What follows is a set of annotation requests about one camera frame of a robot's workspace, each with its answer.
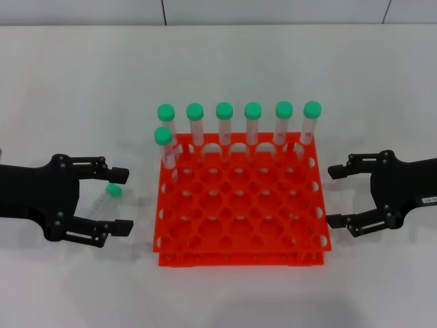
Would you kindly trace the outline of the orange plastic test tube rack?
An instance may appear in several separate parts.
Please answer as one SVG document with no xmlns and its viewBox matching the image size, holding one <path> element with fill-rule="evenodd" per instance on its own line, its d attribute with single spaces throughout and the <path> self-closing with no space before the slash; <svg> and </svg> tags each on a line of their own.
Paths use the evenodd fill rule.
<svg viewBox="0 0 437 328">
<path fill-rule="evenodd" d="M 162 267 L 321 265 L 331 250 L 316 147 L 293 151 L 260 133 L 254 146 L 234 133 L 223 146 L 207 133 L 194 146 L 178 135 L 176 164 L 162 167 L 153 250 Z"/>
</svg>

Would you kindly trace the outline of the clear test tube green cap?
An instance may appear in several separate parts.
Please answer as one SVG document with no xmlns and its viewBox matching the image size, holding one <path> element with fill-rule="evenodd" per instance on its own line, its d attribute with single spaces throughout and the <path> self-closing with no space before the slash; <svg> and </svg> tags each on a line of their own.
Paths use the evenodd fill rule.
<svg viewBox="0 0 437 328">
<path fill-rule="evenodd" d="M 281 101 L 276 105 L 276 123 L 273 135 L 273 143 L 280 146 L 285 143 L 289 120 L 293 114 L 293 105 L 288 101 Z"/>
<path fill-rule="evenodd" d="M 319 117 L 322 114 L 322 106 L 315 100 L 310 100 L 304 105 L 304 120 L 300 132 L 300 144 L 309 145 L 314 137 L 315 128 Z"/>
<path fill-rule="evenodd" d="M 201 148 L 204 141 L 204 129 L 203 129 L 203 107 L 198 102 L 192 102 L 186 108 L 186 116 L 190 123 L 191 137 L 193 145 Z"/>
<path fill-rule="evenodd" d="M 218 118 L 218 139 L 222 146 L 231 144 L 231 119 L 234 109 L 229 102 L 220 102 L 216 106 L 216 116 Z"/>
<path fill-rule="evenodd" d="M 262 116 L 262 106 L 257 102 L 249 102 L 244 108 L 246 118 L 246 143 L 255 145 L 258 140 L 259 119 Z"/>
<path fill-rule="evenodd" d="M 178 181 L 177 156 L 170 128 L 158 127 L 154 131 L 154 140 L 158 144 L 161 153 L 161 161 L 164 168 L 170 172 L 173 182 Z"/>
<path fill-rule="evenodd" d="M 89 210 L 88 219 L 94 221 L 115 221 L 120 218 L 119 205 L 123 196 L 122 188 L 109 183 Z"/>
<path fill-rule="evenodd" d="M 158 106 L 157 109 L 157 116 L 158 119 L 161 121 L 161 124 L 165 127 L 167 127 L 172 134 L 172 144 L 173 144 L 173 153 L 175 154 L 175 157 L 178 159 L 179 157 L 179 151 L 177 148 L 178 140 L 177 140 L 177 133 L 175 129 L 175 109 L 172 105 L 165 103 Z"/>
</svg>

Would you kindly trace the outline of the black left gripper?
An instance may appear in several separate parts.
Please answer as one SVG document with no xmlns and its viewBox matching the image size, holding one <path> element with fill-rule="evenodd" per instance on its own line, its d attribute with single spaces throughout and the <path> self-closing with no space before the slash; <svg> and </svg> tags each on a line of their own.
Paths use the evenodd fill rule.
<svg viewBox="0 0 437 328">
<path fill-rule="evenodd" d="M 103 156 L 70 158 L 55 154 L 41 167 L 0 165 L 0 218 L 33 221 L 49 241 L 64 239 L 103 247 L 109 236 L 129 236 L 134 222 L 72 218 L 79 200 L 79 180 L 124 185 L 128 177 L 128 169 L 110 168 Z"/>
</svg>

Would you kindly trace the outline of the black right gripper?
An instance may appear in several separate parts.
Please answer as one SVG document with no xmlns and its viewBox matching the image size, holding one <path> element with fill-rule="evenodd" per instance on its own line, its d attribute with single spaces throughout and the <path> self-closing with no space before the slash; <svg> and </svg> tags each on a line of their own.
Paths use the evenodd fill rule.
<svg viewBox="0 0 437 328">
<path fill-rule="evenodd" d="M 437 206 L 437 158 L 404 162 L 392 150 L 380 154 L 350 154 L 345 165 L 333 165 L 333 180 L 371 173 L 371 195 L 376 209 L 350 215 L 327 215 L 332 229 L 346 228 L 353 237 L 384 229 L 399 229 L 407 214 Z"/>
</svg>

